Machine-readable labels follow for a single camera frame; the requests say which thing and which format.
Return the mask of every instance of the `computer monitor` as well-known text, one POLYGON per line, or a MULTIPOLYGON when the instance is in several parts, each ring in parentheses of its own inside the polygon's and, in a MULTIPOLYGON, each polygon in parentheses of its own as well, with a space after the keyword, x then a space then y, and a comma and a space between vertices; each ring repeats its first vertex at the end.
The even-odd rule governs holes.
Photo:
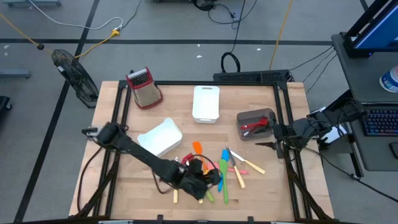
POLYGON ((350 57, 398 52, 398 0, 375 0, 343 35, 350 57))

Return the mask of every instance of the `red kitchen utensil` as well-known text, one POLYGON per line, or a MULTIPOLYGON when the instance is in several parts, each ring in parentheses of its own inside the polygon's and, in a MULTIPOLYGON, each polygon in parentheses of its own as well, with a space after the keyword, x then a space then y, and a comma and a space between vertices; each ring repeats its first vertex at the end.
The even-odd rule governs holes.
POLYGON ((254 123, 254 124, 247 124, 247 125, 242 125, 241 130, 247 129, 247 128, 253 128, 257 126, 266 126, 268 124, 268 118, 261 118, 259 122, 254 123))

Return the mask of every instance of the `knife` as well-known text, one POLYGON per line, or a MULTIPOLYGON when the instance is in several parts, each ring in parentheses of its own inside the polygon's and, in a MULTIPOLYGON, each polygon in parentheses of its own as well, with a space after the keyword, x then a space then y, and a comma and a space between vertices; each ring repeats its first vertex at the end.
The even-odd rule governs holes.
POLYGON ((232 156, 236 157, 236 158, 239 159, 240 161, 249 164, 251 167, 253 167, 253 169, 257 170, 258 172, 260 172, 260 173, 262 173, 262 174, 265 174, 265 173, 266 173, 265 170, 263 170, 263 169, 261 169, 260 167, 254 165, 253 163, 251 163, 251 162, 249 162, 249 161, 243 159, 243 157, 241 157, 240 155, 236 154, 235 152, 231 151, 231 154, 232 154, 232 156))
POLYGON ((243 188, 245 187, 245 185, 244 185, 242 176, 241 176, 241 174, 240 174, 239 171, 238 171, 238 168, 236 168, 235 159, 234 159, 234 157, 233 157, 232 154, 231 154, 231 150, 229 150, 227 147, 225 147, 225 148, 228 150, 228 152, 229 152, 229 154, 230 154, 232 166, 233 166, 234 169, 235 169, 236 177, 238 178, 239 184, 241 185, 241 188, 243 189, 243 188))

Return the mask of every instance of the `red tongs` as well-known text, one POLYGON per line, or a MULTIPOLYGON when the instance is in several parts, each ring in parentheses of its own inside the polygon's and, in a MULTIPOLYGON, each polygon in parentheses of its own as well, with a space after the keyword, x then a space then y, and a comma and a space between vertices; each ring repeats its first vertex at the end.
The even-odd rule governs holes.
POLYGON ((247 125, 242 125, 241 130, 247 129, 247 128, 253 128, 253 127, 261 127, 261 126, 266 126, 268 124, 268 118, 261 118, 259 122, 254 123, 254 124, 247 124, 247 125))
POLYGON ((246 131, 245 133, 242 134, 242 136, 246 137, 248 134, 253 132, 256 128, 264 128, 268 124, 268 118, 261 118, 259 122, 254 123, 254 124, 247 124, 247 125, 242 125, 241 130, 245 130, 247 128, 251 128, 249 131, 246 131))

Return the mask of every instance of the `wooden table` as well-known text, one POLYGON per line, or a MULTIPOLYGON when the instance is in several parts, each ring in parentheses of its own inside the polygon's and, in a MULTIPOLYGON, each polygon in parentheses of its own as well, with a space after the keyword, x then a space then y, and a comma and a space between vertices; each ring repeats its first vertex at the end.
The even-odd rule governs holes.
MULTIPOLYGON (((110 121, 113 113, 118 82, 103 82, 99 93, 99 100, 93 118, 94 126, 103 126, 110 121)), ((294 119, 309 114, 308 103, 302 83, 288 83, 294 119)), ((138 134, 146 133, 159 125, 167 117, 172 118, 183 133, 181 145, 172 149, 162 158, 182 158, 193 152, 192 142, 200 141, 203 153, 210 159, 217 161, 221 158, 221 150, 225 146, 236 151, 247 160, 266 170, 264 175, 239 160, 238 169, 246 169, 249 175, 244 175, 245 189, 241 189, 236 175, 230 172, 228 176, 229 204, 223 202, 223 194, 216 188, 211 189, 216 202, 211 204, 206 198, 199 204, 192 196, 179 190, 178 203, 173 203, 173 193, 162 195, 158 193, 150 169, 132 157, 122 155, 116 190, 113 201, 111 218, 113 219, 145 219, 155 220, 161 214, 165 220, 247 220, 253 216, 255 221, 293 221, 292 202, 290 200, 289 185, 283 159, 278 159, 275 151, 265 146, 255 146, 255 142, 272 139, 258 139, 241 141, 236 130, 236 115, 242 111, 271 108, 276 113, 273 87, 271 86, 219 86, 220 88, 220 118, 216 124, 197 124, 192 118, 193 88, 194 86, 160 85, 164 95, 161 104, 149 109, 140 110, 131 98, 127 125, 127 134, 137 140, 138 134)), ((123 108, 126 90, 122 96, 123 108)), ((283 95, 282 107, 285 108, 283 95)), ((284 109, 284 121, 287 115, 284 109)), ((318 150, 315 142, 309 148, 318 150)), ((98 150, 98 146, 88 141, 81 170, 87 160, 98 150)), ((81 191, 81 206, 92 196, 98 185, 103 163, 104 151, 91 162, 86 170, 81 191)), ((318 155, 309 151, 301 152, 303 169, 307 189, 326 214, 333 217, 328 189, 326 186, 323 167, 318 155)), ((162 189, 169 186, 161 184, 162 189)), ((301 195, 300 214, 304 217, 301 195)), ((76 196, 73 197, 70 214, 75 214, 76 196)), ((107 190, 103 194, 101 210, 104 213, 107 190)))

